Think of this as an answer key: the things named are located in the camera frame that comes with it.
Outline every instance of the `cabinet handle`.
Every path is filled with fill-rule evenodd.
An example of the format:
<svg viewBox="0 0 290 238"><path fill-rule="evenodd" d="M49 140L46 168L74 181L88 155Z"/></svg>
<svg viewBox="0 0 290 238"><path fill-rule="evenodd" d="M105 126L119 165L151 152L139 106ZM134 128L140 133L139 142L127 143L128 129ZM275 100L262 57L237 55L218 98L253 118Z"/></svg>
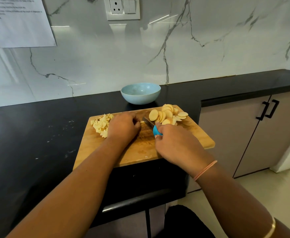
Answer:
<svg viewBox="0 0 290 238"><path fill-rule="evenodd" d="M274 104L274 107L273 107L271 113L270 113L269 115L265 115L265 116L268 117L269 119L272 118L272 116L273 116L273 114L274 114L276 108L278 107L278 105L279 105L279 103L280 103L280 101L277 101L277 100L275 100L275 99L273 99L272 102L274 102L275 104Z"/></svg>
<svg viewBox="0 0 290 238"><path fill-rule="evenodd" d="M262 112L262 114L261 114L261 117L256 117L256 119L258 119L258 120L260 120L260 121L263 120L264 115L265 115L267 109L269 108L270 103L269 103L269 102L262 102L262 104L265 104L265 107L264 107L264 109L263 109L263 112Z"/></svg>

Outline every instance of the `hand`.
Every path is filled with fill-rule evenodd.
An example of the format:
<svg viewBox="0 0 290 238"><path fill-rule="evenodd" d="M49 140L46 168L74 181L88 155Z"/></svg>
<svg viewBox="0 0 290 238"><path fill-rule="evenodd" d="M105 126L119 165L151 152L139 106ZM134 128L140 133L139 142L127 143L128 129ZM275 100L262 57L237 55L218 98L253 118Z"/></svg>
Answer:
<svg viewBox="0 0 290 238"><path fill-rule="evenodd" d="M122 112L116 115L108 126L107 139L116 140L124 148L132 141L141 128L135 112Z"/></svg>
<svg viewBox="0 0 290 238"><path fill-rule="evenodd" d="M160 133L155 137L157 152L169 162L179 166L195 177L202 169L214 161L199 140L181 126L156 123Z"/></svg>

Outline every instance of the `knife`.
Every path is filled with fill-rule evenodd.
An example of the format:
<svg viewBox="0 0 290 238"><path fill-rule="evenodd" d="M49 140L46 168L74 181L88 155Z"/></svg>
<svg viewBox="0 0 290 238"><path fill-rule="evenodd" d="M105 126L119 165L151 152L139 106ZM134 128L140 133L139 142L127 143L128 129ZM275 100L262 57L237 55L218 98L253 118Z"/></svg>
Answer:
<svg viewBox="0 0 290 238"><path fill-rule="evenodd" d="M156 125L154 124L154 122L148 120L147 118L143 117L143 121L145 122L145 124L150 127L152 130L153 130L153 134L154 136L156 135L163 135L162 133L160 133L158 130L157 130L157 127Z"/></svg>

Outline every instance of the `marble backsplash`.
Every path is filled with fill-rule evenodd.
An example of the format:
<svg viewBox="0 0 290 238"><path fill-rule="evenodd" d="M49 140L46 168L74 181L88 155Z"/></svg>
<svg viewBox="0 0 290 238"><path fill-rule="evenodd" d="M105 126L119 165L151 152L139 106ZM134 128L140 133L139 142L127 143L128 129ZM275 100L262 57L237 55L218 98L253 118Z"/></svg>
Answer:
<svg viewBox="0 0 290 238"><path fill-rule="evenodd" d="M103 0L44 0L57 47L4 50L0 106L290 69L290 0L140 2L140 20L107 21Z"/></svg>

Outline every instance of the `light blue ceramic bowl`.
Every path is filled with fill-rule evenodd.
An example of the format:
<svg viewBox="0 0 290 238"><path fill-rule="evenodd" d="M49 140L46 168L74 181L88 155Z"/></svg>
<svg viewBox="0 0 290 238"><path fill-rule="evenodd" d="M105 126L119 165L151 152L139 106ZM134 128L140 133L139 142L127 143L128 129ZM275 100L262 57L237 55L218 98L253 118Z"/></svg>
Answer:
<svg viewBox="0 0 290 238"><path fill-rule="evenodd" d="M121 89L123 98L132 104L147 104L155 101L161 87L154 83L141 82L127 85Z"/></svg>

